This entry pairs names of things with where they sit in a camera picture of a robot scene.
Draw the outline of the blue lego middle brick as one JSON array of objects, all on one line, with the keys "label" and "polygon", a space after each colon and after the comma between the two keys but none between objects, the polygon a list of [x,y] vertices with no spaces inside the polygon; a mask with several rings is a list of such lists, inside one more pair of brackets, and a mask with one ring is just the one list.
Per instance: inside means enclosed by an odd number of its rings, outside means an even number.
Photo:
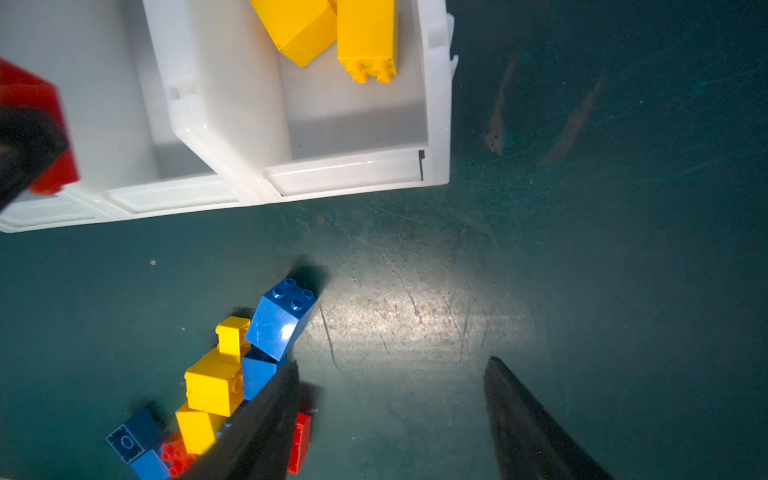
[{"label": "blue lego middle brick", "polygon": [[252,346],[242,359],[244,399],[252,401],[285,364],[287,356],[275,360]]}]

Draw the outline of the blue lego upturned brick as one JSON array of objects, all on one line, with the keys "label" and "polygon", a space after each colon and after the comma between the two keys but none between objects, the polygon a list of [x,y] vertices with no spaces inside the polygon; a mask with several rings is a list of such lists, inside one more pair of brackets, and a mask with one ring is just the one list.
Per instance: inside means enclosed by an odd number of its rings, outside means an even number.
[{"label": "blue lego upturned brick", "polygon": [[122,463],[129,465],[155,446],[162,431],[153,411],[144,407],[113,430],[105,441]]}]

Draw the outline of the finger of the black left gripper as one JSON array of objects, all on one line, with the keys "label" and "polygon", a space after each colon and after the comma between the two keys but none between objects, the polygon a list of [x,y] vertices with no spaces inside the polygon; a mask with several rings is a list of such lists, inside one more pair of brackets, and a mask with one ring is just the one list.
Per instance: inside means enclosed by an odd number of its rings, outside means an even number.
[{"label": "finger of the black left gripper", "polygon": [[69,147],[53,116],[1,107],[1,210],[38,180]]}]

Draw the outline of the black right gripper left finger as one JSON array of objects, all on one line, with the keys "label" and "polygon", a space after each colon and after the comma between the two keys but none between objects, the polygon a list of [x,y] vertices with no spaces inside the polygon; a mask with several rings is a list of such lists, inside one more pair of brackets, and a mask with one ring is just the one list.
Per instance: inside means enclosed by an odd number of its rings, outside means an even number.
[{"label": "black right gripper left finger", "polygon": [[184,479],[284,479],[300,406],[299,369],[284,365]]}]

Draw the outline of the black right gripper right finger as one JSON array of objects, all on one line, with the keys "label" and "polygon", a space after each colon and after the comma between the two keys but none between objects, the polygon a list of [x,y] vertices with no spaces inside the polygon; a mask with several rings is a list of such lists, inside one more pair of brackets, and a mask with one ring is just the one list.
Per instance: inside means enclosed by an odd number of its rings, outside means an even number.
[{"label": "black right gripper right finger", "polygon": [[613,479],[501,359],[489,358],[483,383],[500,478]]}]

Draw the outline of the red lego long lower brick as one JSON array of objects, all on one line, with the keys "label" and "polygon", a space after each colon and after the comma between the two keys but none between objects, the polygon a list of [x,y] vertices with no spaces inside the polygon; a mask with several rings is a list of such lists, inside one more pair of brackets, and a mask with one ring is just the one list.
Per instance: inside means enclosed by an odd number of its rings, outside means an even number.
[{"label": "red lego long lower brick", "polygon": [[171,434],[160,446],[160,457],[167,466],[171,478],[184,474],[198,459],[189,453],[180,432]]}]

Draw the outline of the yellow lego long brick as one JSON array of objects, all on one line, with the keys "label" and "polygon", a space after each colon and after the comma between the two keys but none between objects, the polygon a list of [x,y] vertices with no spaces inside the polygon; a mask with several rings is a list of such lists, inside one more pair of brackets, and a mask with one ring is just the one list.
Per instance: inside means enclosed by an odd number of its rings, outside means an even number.
[{"label": "yellow lego long brick", "polygon": [[191,409],[229,417],[244,400],[241,365],[223,360],[217,349],[190,367],[184,378]]}]

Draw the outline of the yellow lego top brick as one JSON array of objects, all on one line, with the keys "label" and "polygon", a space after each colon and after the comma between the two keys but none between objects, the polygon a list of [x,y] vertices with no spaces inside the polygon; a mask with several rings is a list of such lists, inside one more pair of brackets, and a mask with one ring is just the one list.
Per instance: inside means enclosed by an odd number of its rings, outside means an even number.
[{"label": "yellow lego top brick", "polygon": [[337,57],[355,83],[397,76],[399,12],[395,0],[339,0]]}]

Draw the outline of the blue lego bottom brick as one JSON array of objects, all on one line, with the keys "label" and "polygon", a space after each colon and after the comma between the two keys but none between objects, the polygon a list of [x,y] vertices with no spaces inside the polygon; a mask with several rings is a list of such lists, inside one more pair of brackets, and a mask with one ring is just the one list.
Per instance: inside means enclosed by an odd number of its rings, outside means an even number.
[{"label": "blue lego bottom brick", "polygon": [[148,450],[130,464],[140,480],[168,480],[171,478],[167,464],[158,450]]}]

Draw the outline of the white middle bin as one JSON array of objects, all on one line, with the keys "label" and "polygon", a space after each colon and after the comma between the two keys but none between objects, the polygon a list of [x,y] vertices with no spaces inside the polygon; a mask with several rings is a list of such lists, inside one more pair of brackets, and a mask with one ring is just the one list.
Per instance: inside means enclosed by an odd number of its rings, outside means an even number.
[{"label": "white middle bin", "polygon": [[139,1],[5,1],[1,56],[53,83],[80,178],[24,193],[6,233],[238,207],[240,194],[171,129]]}]

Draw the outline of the blue lego top brick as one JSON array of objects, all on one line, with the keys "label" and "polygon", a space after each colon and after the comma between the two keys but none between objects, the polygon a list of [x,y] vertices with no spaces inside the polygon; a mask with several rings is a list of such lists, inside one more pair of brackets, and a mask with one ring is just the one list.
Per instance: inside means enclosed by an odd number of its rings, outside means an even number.
[{"label": "blue lego top brick", "polygon": [[280,360],[307,325],[317,297],[292,278],[285,278],[260,299],[245,339]]}]

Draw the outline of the red lego small brick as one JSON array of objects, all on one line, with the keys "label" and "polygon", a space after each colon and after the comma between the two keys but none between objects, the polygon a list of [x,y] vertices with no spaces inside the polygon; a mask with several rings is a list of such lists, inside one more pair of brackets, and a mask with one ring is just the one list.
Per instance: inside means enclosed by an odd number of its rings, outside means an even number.
[{"label": "red lego small brick", "polygon": [[1,206],[80,180],[56,86],[1,61]]}]

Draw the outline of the red lego right brick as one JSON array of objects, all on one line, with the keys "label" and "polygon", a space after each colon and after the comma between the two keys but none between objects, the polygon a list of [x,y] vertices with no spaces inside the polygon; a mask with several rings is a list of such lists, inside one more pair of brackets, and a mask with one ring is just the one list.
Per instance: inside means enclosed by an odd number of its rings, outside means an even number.
[{"label": "red lego right brick", "polygon": [[298,475],[308,454],[312,416],[299,412],[295,424],[293,444],[290,452],[290,459],[287,466],[287,472]]}]

